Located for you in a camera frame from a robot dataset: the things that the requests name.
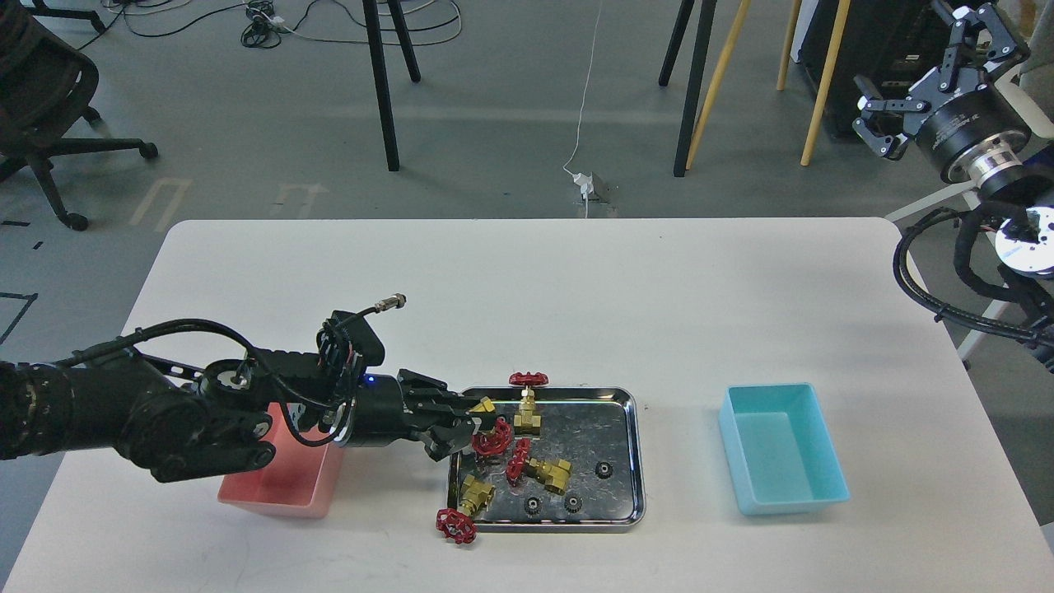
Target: metal tray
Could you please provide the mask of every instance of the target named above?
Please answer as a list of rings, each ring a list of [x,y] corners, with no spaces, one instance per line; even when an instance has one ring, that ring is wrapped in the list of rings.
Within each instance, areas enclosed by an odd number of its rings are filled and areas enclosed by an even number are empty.
[[[490,398],[497,413],[510,423],[520,393],[520,388],[473,388],[465,392]],[[641,520],[644,478],[632,396],[617,388],[535,388],[534,400],[542,416],[542,434],[531,439],[531,457],[571,462],[566,494],[547,492],[528,476],[523,476],[515,487],[509,486],[505,467],[512,447],[499,458],[480,462],[469,450],[450,458],[447,507],[457,508],[461,485],[471,474],[494,486],[494,498],[473,519],[481,532],[621,532]],[[610,477],[600,477],[600,462],[610,464]],[[579,511],[568,510],[565,498],[569,496],[581,501]],[[532,497],[538,499],[536,510],[528,512],[527,501]]]

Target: white cable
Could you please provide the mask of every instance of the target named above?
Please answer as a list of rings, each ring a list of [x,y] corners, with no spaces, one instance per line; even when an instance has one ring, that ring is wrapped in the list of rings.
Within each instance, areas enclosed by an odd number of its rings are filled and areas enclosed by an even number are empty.
[[[151,9],[151,11],[143,11],[141,13],[130,13],[130,12],[128,12],[128,9],[125,9],[124,11],[124,15],[129,16],[129,17],[145,17],[148,15],[156,15],[158,13],[163,13],[165,11],[171,11],[173,8],[182,8],[187,4],[190,4],[192,1],[193,0],[183,0],[183,2],[181,4],[174,4],[172,6],[169,6],[169,5],[159,6],[157,8]],[[103,3],[102,7],[105,8],[106,11],[109,11],[110,13],[114,14],[114,15],[119,15],[121,12],[114,9],[114,8],[116,8],[120,4],[105,4],[105,3]]]
[[[592,45],[589,47],[589,68],[586,71],[586,84],[585,87],[582,88],[582,107],[579,108],[579,126],[578,130],[574,132],[574,150],[571,151],[571,156],[567,159],[567,162],[564,163],[564,171],[567,172],[567,174],[570,175],[572,178],[574,177],[574,173],[571,173],[567,169],[567,165],[570,164],[572,160],[574,160],[574,155],[575,153],[579,152],[579,141],[582,139],[582,116],[586,112],[586,92],[589,90],[589,76],[592,74],[592,59],[593,59],[593,54],[597,51],[597,31],[600,29],[600,14],[603,11],[604,11],[604,0],[600,0],[600,6],[598,6],[597,8],[597,22],[593,24],[593,41]],[[586,217],[587,218],[589,217],[588,199],[586,200]]]

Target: cable connector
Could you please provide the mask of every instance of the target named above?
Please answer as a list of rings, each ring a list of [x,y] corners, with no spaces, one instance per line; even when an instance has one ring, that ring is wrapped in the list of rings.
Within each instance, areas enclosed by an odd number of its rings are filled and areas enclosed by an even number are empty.
[[[376,309],[378,314],[382,312],[387,312],[388,310],[392,309],[402,310],[405,307],[406,307],[406,296],[404,296],[398,292],[392,294],[387,299],[378,301],[375,305],[373,305],[373,308]]]
[[[607,194],[607,183],[596,173],[590,172],[588,175],[585,173],[573,173],[571,180],[574,184],[579,185],[579,193],[582,194],[583,201],[600,201]]]

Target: chair base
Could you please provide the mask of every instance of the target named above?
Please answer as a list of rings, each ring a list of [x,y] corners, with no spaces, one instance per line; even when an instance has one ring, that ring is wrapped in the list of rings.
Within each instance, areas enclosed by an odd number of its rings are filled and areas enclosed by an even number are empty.
[[[35,17],[55,17],[58,19],[79,19],[86,20],[92,23],[92,27],[96,33],[102,35],[106,32],[106,25],[103,24],[102,19],[99,18],[99,14],[95,11],[70,11],[65,8],[48,8],[41,0],[34,0],[33,6],[26,6],[25,9]]]
[[[66,211],[65,204],[62,203],[62,196],[59,195],[59,190],[55,185],[55,179],[52,178],[54,165],[51,157],[132,149],[137,149],[139,155],[148,160],[157,158],[157,146],[139,138],[62,138],[39,152],[12,156],[0,162],[0,181],[7,179],[24,166],[30,166],[37,177],[37,182],[40,183],[44,196],[47,197],[47,202],[55,212],[55,216],[66,226],[75,231],[82,231],[87,228],[87,218]]]

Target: office chair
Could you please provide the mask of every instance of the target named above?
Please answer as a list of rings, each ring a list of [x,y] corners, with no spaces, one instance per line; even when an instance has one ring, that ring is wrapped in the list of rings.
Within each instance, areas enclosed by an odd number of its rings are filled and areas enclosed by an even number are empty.
[[[147,159],[157,146],[139,138],[63,138],[81,117],[98,122],[89,105],[99,71],[33,19],[18,0],[0,0],[0,182],[28,165],[55,215],[75,231],[87,218],[67,212],[52,178],[51,157],[138,149]]]
[[[35,17],[54,17],[57,19],[77,19],[89,21],[92,27],[99,35],[106,32],[106,25],[99,18],[99,13],[95,11],[70,11],[67,8],[48,8],[44,0],[33,0],[32,6],[26,6],[26,11]]]

